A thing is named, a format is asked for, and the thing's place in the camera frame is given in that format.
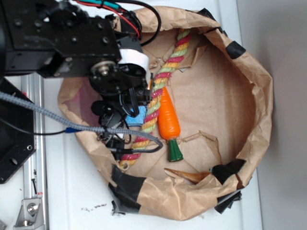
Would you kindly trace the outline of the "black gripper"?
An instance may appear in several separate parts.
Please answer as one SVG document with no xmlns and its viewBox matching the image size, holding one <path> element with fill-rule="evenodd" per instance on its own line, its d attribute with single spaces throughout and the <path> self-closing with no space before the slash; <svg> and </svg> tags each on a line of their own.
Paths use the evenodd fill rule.
<svg viewBox="0 0 307 230">
<path fill-rule="evenodd" d="M 91 109 L 104 128 L 129 128 L 127 117 L 136 118 L 151 100 L 149 58 L 134 49 L 121 49 L 120 55 L 119 62 L 105 60 L 91 68 L 90 84 L 102 96 Z"/>
</svg>

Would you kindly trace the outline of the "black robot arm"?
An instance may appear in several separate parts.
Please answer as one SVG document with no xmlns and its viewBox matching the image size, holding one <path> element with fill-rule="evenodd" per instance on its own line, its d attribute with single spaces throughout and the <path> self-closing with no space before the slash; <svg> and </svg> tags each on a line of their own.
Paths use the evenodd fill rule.
<svg viewBox="0 0 307 230">
<path fill-rule="evenodd" d="M 66 0 L 3 0 L 0 32 L 5 76 L 88 77 L 105 100 L 131 117 L 151 99 L 149 59 L 138 39 Z"/>
</svg>

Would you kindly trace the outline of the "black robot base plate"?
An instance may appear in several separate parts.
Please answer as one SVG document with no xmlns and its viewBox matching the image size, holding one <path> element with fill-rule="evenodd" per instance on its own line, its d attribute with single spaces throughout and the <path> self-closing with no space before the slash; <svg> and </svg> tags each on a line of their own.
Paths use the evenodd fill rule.
<svg viewBox="0 0 307 230">
<path fill-rule="evenodd" d="M 34 112 L 13 103 L 0 101 L 0 183 L 4 184 L 35 151 L 35 137 L 22 130 L 34 131 Z"/>
</svg>

